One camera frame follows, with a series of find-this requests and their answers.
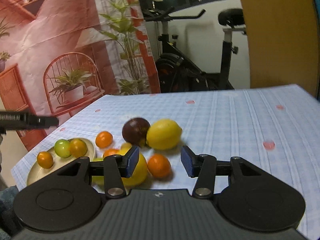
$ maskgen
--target white plate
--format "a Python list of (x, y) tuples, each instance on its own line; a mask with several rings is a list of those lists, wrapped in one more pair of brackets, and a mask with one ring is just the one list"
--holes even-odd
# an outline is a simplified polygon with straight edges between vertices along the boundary
[[(85, 156), (90, 158), (90, 161), (92, 161), (95, 156), (96, 156), (96, 151), (94, 148), (94, 145), (91, 141), (89, 141), (88, 139), (85, 138), (78, 138), (81, 139), (85, 142), (85, 144), (87, 145), (88, 151), (85, 154)], [(52, 157), (53, 157), (53, 166), (50, 169), (44, 169), (42, 167), (39, 166), (38, 162), (36, 162), (35, 164), (33, 164), (29, 174), (28, 174), (28, 178), (27, 178), (27, 186), (29, 186), (30, 184), (38, 181), (39, 179), (42, 179), (43, 177), (47, 176), (48, 174), (50, 174), (51, 172), (56, 171), (57, 169), (61, 168), (62, 166), (74, 161), (76, 158), (73, 157), (72, 155), (68, 158), (61, 158), (59, 157), (55, 151), (54, 151), (54, 147), (52, 147), (51, 149), (48, 150), (49, 153), (51, 153)]]

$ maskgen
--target metal screw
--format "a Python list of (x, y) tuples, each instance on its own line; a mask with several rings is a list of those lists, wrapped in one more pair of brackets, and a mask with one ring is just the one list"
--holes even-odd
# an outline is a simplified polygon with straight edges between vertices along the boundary
[(113, 187), (108, 189), (108, 194), (111, 196), (119, 196), (123, 193), (123, 189), (119, 188), (119, 187)]
[(196, 189), (196, 194), (199, 196), (207, 196), (211, 193), (211, 190), (209, 190), (206, 187), (200, 187)]

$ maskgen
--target yellow lemon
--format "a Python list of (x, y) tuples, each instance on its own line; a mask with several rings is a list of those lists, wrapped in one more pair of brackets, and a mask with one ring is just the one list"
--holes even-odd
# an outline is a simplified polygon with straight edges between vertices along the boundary
[(128, 143), (128, 142), (125, 142), (121, 145), (120, 149), (130, 149), (132, 147), (132, 144), (131, 143)]
[(180, 142), (182, 128), (171, 119), (160, 119), (147, 132), (147, 144), (156, 150), (169, 150)]
[[(117, 154), (125, 155), (128, 148), (123, 148), (117, 152)], [(146, 180), (148, 176), (148, 165), (145, 157), (139, 153), (139, 161), (137, 163), (136, 168), (130, 178), (122, 178), (123, 185), (125, 187), (134, 187), (140, 185), (142, 182)]]
[[(99, 162), (99, 161), (103, 161), (103, 159), (102, 158), (93, 159), (93, 162)], [(92, 176), (92, 183), (95, 183), (99, 186), (103, 186), (104, 185), (104, 177), (103, 176)]]
[[(130, 148), (123, 148), (117, 152), (117, 154), (125, 155)], [(102, 161), (102, 158), (96, 158), (93, 161)], [(125, 187), (134, 187), (140, 185), (142, 182), (146, 180), (148, 176), (148, 165), (145, 157), (139, 153), (139, 161), (134, 169), (134, 172), (130, 178), (122, 178), (122, 182)], [(92, 182), (97, 185), (104, 184), (103, 176), (92, 176)]]

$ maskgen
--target blue gripper pad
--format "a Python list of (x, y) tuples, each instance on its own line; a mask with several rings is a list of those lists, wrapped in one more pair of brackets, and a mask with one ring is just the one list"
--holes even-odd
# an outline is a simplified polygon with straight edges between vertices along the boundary
[(184, 147), (181, 148), (181, 162), (188, 176), (194, 178), (194, 173), (192, 168), (192, 159)]
[(134, 172), (134, 169), (137, 166), (137, 163), (139, 161), (139, 147), (138, 146), (132, 146), (128, 152), (131, 152), (131, 155), (128, 157), (128, 165), (127, 165), (127, 175), (126, 178), (130, 178)]

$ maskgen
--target orange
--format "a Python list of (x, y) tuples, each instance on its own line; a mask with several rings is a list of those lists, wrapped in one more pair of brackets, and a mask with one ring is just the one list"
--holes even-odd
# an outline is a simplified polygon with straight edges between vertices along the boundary
[(119, 151), (119, 149), (108, 149), (103, 153), (103, 158), (105, 158), (109, 155), (117, 154), (118, 151)]
[(81, 139), (72, 139), (69, 146), (69, 151), (73, 157), (79, 158), (87, 153), (87, 145)]
[(107, 131), (98, 133), (96, 137), (96, 145), (99, 148), (107, 148), (113, 141), (113, 136)]
[(53, 157), (49, 152), (39, 152), (37, 162), (40, 167), (50, 169), (53, 165)]
[(171, 173), (171, 164), (163, 155), (154, 154), (148, 160), (148, 169), (152, 176), (161, 179), (167, 177)]

